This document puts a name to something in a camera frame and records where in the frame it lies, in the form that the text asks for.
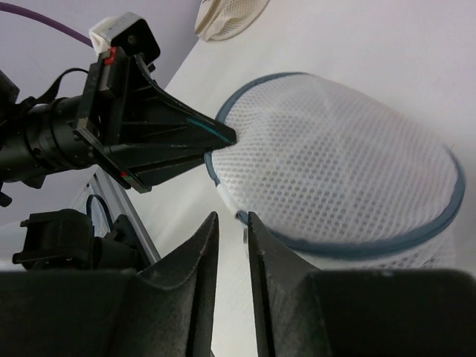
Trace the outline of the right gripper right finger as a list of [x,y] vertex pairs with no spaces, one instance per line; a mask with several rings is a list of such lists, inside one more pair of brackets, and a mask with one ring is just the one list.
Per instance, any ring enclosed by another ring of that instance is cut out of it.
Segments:
[[473,356],[475,279],[451,269],[320,270],[248,215],[260,356]]

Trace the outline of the white mesh bag blue zipper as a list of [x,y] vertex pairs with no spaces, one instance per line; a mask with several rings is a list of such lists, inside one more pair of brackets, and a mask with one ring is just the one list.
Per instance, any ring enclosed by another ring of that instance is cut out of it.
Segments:
[[205,157],[241,223],[259,216],[320,268],[450,268],[466,180],[430,130],[366,94],[300,72],[233,93],[237,142]]

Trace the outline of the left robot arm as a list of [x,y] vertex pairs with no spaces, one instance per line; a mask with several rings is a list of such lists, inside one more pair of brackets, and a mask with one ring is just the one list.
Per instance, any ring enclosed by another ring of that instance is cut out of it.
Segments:
[[101,54],[83,93],[16,101],[2,78],[1,182],[39,189],[46,176],[101,167],[121,187],[147,193],[237,142],[235,131],[161,89],[141,56]]

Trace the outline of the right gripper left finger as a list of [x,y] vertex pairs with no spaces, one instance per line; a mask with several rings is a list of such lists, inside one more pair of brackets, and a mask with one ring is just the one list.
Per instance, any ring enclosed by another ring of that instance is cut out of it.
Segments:
[[209,356],[219,217],[141,272],[1,273],[3,356]]

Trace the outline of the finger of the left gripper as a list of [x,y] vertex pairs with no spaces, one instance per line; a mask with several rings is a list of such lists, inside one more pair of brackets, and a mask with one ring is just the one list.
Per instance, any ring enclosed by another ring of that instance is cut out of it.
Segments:
[[187,145],[112,144],[103,154],[114,167],[112,177],[123,186],[156,186],[204,162],[216,148],[212,142]]
[[131,58],[129,119],[143,125],[139,141],[183,149],[221,149],[237,143],[234,129],[184,104],[160,88],[143,58]]

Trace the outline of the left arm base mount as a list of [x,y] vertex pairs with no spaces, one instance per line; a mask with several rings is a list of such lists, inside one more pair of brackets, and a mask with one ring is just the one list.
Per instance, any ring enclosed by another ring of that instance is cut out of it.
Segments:
[[20,226],[27,229],[25,243],[22,251],[13,255],[12,262],[27,270],[132,269],[140,272],[149,267],[144,265],[135,246],[109,235],[97,236],[90,210],[34,213]]

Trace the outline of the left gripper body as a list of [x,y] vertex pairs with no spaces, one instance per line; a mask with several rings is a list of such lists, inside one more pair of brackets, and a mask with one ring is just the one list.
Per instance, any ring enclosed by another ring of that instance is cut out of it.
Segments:
[[152,186],[143,183],[112,152],[119,144],[130,68],[131,56],[120,47],[111,47],[99,55],[89,68],[73,130],[88,146],[94,162],[122,188],[148,193]]

